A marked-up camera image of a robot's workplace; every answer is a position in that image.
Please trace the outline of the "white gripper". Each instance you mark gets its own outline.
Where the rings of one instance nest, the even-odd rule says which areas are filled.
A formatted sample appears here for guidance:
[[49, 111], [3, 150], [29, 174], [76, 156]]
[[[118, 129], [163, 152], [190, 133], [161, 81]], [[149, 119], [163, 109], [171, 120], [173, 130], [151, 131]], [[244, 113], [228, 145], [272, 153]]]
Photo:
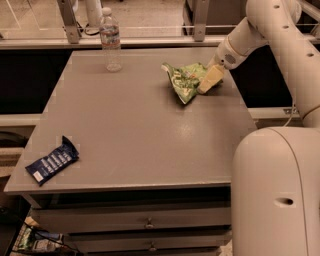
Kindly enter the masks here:
[[246, 60], [246, 56], [238, 53], [232, 46], [229, 37], [226, 37], [217, 47], [207, 67], [210, 68], [201, 80], [197, 91], [205, 94], [224, 77], [224, 71], [237, 68]]

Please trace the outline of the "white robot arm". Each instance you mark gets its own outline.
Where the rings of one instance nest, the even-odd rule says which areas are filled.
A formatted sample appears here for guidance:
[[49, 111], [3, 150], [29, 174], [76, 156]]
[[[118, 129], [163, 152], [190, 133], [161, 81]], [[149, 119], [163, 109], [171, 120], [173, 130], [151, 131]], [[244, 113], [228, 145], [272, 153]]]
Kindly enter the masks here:
[[247, 0], [210, 61], [233, 69], [269, 46], [302, 119], [256, 130], [237, 147], [233, 256], [320, 256], [320, 53], [297, 29], [300, 13], [298, 0]]

